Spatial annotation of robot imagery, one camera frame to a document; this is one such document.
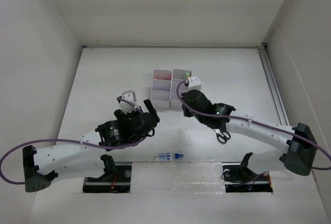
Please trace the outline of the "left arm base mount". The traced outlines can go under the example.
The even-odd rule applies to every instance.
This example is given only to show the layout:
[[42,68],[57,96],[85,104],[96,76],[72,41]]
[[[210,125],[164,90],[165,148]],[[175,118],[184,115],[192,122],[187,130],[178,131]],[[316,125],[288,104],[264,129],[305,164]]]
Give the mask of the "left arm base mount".
[[100,157],[103,174],[84,179],[83,193],[130,193],[132,162],[115,162],[110,155]]

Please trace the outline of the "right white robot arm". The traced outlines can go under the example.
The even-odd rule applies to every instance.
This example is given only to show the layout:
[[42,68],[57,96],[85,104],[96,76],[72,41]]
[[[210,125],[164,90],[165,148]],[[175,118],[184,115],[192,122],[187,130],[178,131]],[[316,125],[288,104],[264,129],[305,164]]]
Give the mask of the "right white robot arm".
[[224,138],[232,133],[247,136],[270,145],[274,150],[258,154],[247,153],[239,166],[244,179],[271,170],[289,170],[308,176],[317,152],[317,142],[310,127],[267,124],[237,111],[225,103],[212,103],[199,90],[180,94],[185,117],[195,117],[201,124],[219,131]]

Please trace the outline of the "blue capped glue bottle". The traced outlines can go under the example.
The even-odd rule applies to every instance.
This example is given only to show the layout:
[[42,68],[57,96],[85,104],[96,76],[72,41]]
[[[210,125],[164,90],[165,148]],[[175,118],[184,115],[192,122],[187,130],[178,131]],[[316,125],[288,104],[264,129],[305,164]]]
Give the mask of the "blue capped glue bottle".
[[155,155],[155,161],[173,161],[183,157],[184,155],[180,153],[159,153]]

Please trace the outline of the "black handled scissors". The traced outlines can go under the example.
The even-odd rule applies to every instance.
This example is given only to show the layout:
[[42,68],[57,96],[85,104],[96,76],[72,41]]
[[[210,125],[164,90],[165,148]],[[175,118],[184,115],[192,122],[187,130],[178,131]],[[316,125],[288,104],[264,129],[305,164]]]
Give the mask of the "black handled scissors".
[[220,129],[214,129],[213,131],[216,133],[216,138],[220,144],[226,144],[231,138],[231,134],[227,131]]

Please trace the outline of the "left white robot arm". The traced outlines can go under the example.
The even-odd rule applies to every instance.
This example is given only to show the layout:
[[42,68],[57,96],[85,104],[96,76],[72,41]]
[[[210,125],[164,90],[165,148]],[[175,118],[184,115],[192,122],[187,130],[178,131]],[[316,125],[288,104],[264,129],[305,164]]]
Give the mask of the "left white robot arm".
[[95,177],[109,181],[116,175],[110,151],[137,146],[147,137],[153,137],[160,122],[156,109],[149,99],[144,100],[147,112],[134,102],[119,98],[133,109],[114,112],[116,120],[107,121],[76,140],[59,140],[54,146],[22,149],[24,186],[26,192],[37,192],[52,183],[75,178]]

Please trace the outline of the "green capped correction tape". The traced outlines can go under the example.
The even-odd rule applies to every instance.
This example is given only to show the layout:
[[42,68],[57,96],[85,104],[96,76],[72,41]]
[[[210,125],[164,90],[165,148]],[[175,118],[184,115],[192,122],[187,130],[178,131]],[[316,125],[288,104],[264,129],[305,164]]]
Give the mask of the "green capped correction tape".
[[183,78],[187,79],[187,78],[190,78],[190,77],[191,77],[191,74],[189,72],[185,72]]

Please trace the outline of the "red highlighter pen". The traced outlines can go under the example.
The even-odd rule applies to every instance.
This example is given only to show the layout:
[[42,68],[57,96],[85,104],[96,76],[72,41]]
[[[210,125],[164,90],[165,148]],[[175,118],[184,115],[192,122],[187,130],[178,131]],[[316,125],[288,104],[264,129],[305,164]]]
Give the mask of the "red highlighter pen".
[[171,73],[155,73],[153,74],[154,80],[167,80],[171,81],[172,74]]

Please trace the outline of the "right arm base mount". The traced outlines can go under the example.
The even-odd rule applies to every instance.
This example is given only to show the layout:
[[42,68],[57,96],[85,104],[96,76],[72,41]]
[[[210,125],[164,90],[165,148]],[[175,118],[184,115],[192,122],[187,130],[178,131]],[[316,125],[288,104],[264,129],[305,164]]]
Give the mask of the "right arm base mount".
[[224,180],[226,193],[273,193],[268,172],[256,174],[248,169],[248,161],[252,154],[246,154],[241,162],[225,162],[222,164],[221,179]]

